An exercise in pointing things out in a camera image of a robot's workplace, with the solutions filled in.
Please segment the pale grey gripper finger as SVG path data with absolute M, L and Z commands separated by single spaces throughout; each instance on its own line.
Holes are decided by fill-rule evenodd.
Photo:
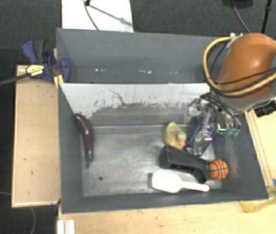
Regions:
M 202 141 L 202 135 L 201 135 L 201 133 L 197 133 L 195 135 L 194 142 L 193 142 L 195 155 L 202 155 L 201 141 Z
M 203 132 L 203 143 L 201 150 L 204 153 L 213 140 L 213 130 L 206 130 Z

